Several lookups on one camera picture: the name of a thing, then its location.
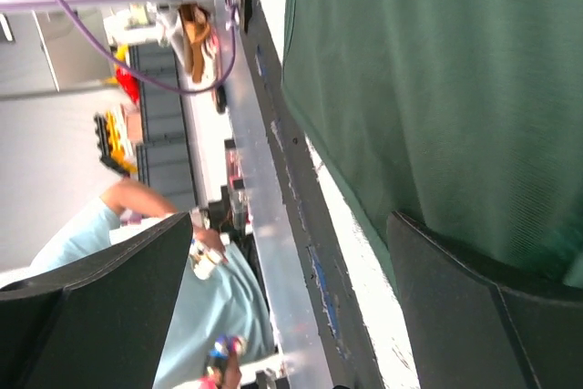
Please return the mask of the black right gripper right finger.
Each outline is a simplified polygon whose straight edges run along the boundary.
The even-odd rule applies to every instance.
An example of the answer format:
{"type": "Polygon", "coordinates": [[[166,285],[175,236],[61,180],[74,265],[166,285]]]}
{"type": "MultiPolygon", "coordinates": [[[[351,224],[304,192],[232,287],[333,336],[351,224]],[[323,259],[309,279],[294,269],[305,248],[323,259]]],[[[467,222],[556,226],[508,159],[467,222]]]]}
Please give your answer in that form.
{"type": "Polygon", "coordinates": [[[579,388],[582,291],[387,221],[398,299],[423,388],[579,388]]]}

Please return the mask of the dark green cloth napkin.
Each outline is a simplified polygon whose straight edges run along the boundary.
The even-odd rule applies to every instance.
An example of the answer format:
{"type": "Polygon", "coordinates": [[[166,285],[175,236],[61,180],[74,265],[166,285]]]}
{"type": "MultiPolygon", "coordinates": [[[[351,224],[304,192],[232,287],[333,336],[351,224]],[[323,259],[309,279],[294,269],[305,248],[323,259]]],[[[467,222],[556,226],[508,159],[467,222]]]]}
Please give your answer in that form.
{"type": "Polygon", "coordinates": [[[582,284],[582,0],[287,0],[282,88],[385,276],[400,210],[582,284]]]}

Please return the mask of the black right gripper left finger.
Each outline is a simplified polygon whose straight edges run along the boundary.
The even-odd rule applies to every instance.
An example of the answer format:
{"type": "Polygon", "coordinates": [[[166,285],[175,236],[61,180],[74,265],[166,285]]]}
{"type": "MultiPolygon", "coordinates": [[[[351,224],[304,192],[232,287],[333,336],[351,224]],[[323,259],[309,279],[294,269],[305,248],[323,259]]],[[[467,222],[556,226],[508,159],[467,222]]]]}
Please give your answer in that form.
{"type": "Polygon", "coordinates": [[[189,253],[187,213],[1,290],[4,388],[150,388],[189,253]]]}

